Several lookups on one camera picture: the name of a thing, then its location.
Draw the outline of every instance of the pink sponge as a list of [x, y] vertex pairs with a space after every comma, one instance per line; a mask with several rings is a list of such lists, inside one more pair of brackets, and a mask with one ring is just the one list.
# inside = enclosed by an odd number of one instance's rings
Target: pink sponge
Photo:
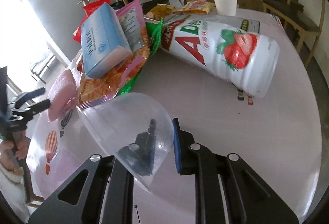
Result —
[[62, 118], [78, 102], [78, 90], [71, 70], [65, 70], [52, 85], [48, 99], [50, 108], [48, 118], [50, 122]]

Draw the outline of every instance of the blue tissue package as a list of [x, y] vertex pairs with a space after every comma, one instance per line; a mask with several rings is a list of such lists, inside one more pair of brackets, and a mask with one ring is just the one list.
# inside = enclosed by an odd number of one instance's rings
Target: blue tissue package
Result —
[[132, 54], [116, 13], [107, 3], [81, 25], [81, 46], [88, 78], [101, 78]]

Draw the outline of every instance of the black chair seat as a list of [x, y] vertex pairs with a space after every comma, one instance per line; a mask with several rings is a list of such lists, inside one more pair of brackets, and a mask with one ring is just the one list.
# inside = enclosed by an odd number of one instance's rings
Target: black chair seat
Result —
[[264, 0], [263, 2], [280, 11], [285, 16], [289, 17], [305, 31], [319, 33], [321, 32], [320, 28], [316, 25], [315, 22], [313, 22], [301, 11], [291, 8], [290, 5], [275, 0]]

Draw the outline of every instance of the sweater cuff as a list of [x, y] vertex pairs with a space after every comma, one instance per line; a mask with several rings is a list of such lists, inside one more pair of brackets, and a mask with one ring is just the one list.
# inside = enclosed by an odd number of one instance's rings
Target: sweater cuff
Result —
[[2, 173], [13, 183], [20, 183], [23, 178], [23, 168], [20, 167], [18, 171], [15, 173], [13, 171], [8, 171], [4, 166], [0, 163], [0, 170]]

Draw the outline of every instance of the metal rivet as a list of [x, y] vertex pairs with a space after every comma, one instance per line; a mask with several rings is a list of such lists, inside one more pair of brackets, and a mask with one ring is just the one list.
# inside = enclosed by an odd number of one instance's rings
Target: metal rivet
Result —
[[139, 145], [136, 144], [136, 143], [132, 143], [132, 144], [129, 145], [129, 149], [131, 151], [134, 151], [135, 152], [135, 151], [137, 151], [139, 149]]
[[90, 161], [92, 162], [98, 162], [101, 159], [101, 156], [98, 154], [94, 154], [90, 157]]
[[197, 151], [197, 150], [199, 150], [201, 148], [201, 146], [199, 144], [197, 144], [197, 143], [193, 143], [193, 144], [191, 144], [190, 148], [192, 150], [196, 150]]
[[229, 159], [231, 161], [237, 161], [237, 160], [239, 160], [239, 156], [237, 154], [235, 154], [235, 153], [231, 153], [228, 157], [229, 157]]

